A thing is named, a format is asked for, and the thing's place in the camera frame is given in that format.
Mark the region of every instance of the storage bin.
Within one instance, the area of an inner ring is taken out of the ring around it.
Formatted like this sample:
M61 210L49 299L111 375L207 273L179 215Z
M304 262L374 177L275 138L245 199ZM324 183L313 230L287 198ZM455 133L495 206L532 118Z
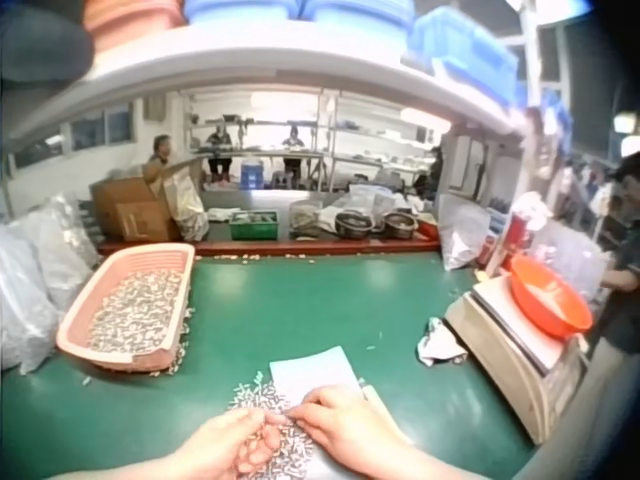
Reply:
M300 18L404 48L414 15L413 0L306 0Z
M505 108L515 105L518 58L459 11L440 7L416 20L409 50L427 70L439 62L454 80Z
M526 109L529 104L529 92L525 83L520 82L517 85L516 104L518 108L522 110ZM549 108L554 111L558 125L562 129L560 150L564 155L569 155L571 153L571 142L573 139L573 117L554 90L543 88L540 109L544 114Z
M264 165L260 160L245 160L240 167L240 189L262 190L264 188Z
M84 25L102 52L146 35L184 25L179 0L91 0Z
M74 357L113 370L155 371L168 368L176 356L187 308L195 248L183 243L145 245L111 255L85 285L58 329L57 345ZM105 300L130 274L175 270L181 275L178 295L164 339L144 353L103 352L89 347L90 329Z
M227 21L271 21L298 18L299 0L186 0L191 24Z
M236 212L229 221L233 240L277 240L278 212L250 210Z

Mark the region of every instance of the blue container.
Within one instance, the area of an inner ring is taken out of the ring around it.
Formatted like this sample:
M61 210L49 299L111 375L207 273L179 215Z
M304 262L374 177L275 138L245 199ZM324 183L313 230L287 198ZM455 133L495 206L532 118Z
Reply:
M527 90L526 83L518 83L516 102L517 106L522 110L526 109L529 105L529 92ZM554 90L543 88L542 98L540 100L540 110L544 115L548 109L553 110L556 115L556 121L562 129L560 150L564 155L569 155L571 153L571 143L573 140L573 117Z
M360 32L406 45L415 7L413 0L303 0L303 20Z
M409 50L427 67L440 61L456 81L477 88L500 105L515 105L518 57L488 30L450 7L416 20Z
M260 160L245 160L240 168L241 190L262 190L264 188L264 165Z
M227 21L270 21L298 18L301 0L186 0L191 24Z

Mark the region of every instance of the green workbench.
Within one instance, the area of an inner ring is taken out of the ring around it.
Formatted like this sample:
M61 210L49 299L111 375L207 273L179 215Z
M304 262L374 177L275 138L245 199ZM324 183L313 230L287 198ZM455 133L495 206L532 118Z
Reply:
M532 446L485 372L473 359L427 368L415 355L426 321L469 289L470 272L446 273L426 253L315 260L197 262L190 344L174 376L109 373L60 354L30 375L3 375L3 478L167 454L222 413L238 383L268 377L270 361L336 345L417 446L512 478Z

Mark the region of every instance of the cardboard box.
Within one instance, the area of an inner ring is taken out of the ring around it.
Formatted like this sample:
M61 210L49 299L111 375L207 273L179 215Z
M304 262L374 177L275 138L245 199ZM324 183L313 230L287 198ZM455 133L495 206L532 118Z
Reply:
M189 168L189 175L201 191L202 161L192 160L157 169L145 165L140 177L107 179L91 186L96 220L106 237L125 241L168 242L181 240L171 217L163 182Z

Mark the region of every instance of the weighing scale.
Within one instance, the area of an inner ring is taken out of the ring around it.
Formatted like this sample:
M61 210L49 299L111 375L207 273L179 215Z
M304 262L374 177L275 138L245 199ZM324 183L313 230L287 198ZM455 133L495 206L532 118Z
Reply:
M489 373L536 445L546 441L583 374L577 339L537 329L511 295L509 275L479 283L446 319Z

